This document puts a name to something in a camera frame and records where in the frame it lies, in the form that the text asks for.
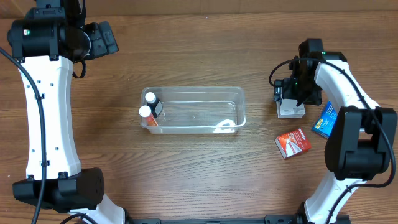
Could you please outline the white medicine box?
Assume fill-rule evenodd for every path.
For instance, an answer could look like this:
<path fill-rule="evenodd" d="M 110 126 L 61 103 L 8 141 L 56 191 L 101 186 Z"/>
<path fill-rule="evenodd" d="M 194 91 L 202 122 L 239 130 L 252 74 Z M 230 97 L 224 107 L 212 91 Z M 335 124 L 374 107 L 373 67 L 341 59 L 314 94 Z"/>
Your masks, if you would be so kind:
<path fill-rule="evenodd" d="M 276 102 L 276 107 L 279 119 L 302 118 L 305 115 L 304 104 L 297 106 L 297 100 L 283 99 L 282 102 Z"/>

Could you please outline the blue medicine box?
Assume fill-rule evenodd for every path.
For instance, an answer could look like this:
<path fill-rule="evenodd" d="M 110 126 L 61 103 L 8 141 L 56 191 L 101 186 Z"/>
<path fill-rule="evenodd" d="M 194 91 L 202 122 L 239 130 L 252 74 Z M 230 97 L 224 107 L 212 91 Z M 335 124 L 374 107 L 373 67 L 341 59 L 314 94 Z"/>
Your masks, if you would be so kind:
<path fill-rule="evenodd" d="M 312 131 L 328 139 L 335 125 L 336 118 L 337 113 L 331 101 L 329 101 L 325 105 L 319 119 L 313 125 Z"/>

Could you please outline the orange Redoxon tube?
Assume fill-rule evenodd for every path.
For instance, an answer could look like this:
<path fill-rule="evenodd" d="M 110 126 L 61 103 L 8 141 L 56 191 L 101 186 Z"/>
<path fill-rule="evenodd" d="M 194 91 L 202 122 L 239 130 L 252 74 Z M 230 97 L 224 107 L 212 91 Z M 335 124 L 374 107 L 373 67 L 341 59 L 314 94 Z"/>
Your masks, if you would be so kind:
<path fill-rule="evenodd" d="M 145 119 L 146 124 L 148 126 L 157 126 L 158 123 L 154 117 L 154 115 L 152 114 L 152 110 L 149 106 L 141 106 L 139 108 L 139 115 Z"/>

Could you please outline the dark bottle white cap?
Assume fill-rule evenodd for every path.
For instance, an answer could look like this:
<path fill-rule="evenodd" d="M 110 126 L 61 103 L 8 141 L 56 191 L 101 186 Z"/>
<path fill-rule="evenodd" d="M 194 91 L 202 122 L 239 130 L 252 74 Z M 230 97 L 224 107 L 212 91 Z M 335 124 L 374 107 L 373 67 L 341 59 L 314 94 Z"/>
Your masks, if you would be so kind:
<path fill-rule="evenodd" d="M 146 105 L 151 108 L 153 116 L 155 118 L 160 116 L 163 110 L 163 105 L 160 99 L 153 92 L 147 92 L 145 94 L 145 100 Z"/>

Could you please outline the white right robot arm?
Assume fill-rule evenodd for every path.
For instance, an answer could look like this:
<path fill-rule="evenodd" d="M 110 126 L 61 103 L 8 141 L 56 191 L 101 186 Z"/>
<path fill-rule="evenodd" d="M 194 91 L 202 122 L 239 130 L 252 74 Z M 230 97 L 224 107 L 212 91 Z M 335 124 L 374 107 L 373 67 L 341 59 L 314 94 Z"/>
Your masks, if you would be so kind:
<path fill-rule="evenodd" d="M 291 76 L 270 79 L 280 118 L 296 115 L 301 105 L 320 105 L 326 94 L 336 121 L 325 145 L 327 173 L 313 195 L 293 215 L 268 215 L 266 223 L 349 223 L 340 210 L 361 187 L 373 188 L 377 174 L 389 172 L 381 183 L 394 180 L 393 143 L 397 113 L 372 100 L 352 75 L 341 52 L 323 48 L 321 39 L 307 39 L 299 54 L 286 61 Z"/>

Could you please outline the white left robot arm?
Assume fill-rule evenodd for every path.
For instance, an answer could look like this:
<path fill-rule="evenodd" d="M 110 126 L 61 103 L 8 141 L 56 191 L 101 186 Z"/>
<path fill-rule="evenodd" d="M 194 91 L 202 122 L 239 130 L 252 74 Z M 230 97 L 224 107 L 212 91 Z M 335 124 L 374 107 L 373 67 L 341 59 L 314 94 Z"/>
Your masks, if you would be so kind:
<path fill-rule="evenodd" d="M 74 64 L 113 54 L 118 45 L 108 22 L 87 24 L 78 0 L 37 0 L 7 34 L 6 57 L 19 69 L 29 126 L 26 177 L 14 198 L 87 223 L 130 223 L 128 212 L 104 192 L 101 169 L 84 169 L 73 137 Z"/>

